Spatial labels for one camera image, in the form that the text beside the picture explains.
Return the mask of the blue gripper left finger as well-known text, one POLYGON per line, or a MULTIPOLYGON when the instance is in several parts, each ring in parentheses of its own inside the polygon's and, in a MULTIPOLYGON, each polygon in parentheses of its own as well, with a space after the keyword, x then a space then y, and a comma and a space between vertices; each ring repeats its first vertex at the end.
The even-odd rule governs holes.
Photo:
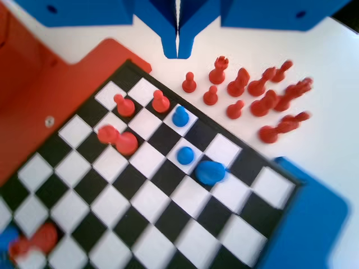
POLYGON ((160 36, 164 55, 176 59, 176 1, 135 1, 134 14, 160 36))

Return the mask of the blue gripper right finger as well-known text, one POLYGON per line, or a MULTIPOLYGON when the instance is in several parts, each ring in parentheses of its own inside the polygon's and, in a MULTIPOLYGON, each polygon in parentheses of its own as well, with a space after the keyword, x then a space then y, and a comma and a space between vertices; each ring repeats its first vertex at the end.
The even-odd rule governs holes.
POLYGON ((178 58, 191 56, 195 37, 219 16, 225 16, 233 1, 182 0, 179 12, 178 58))

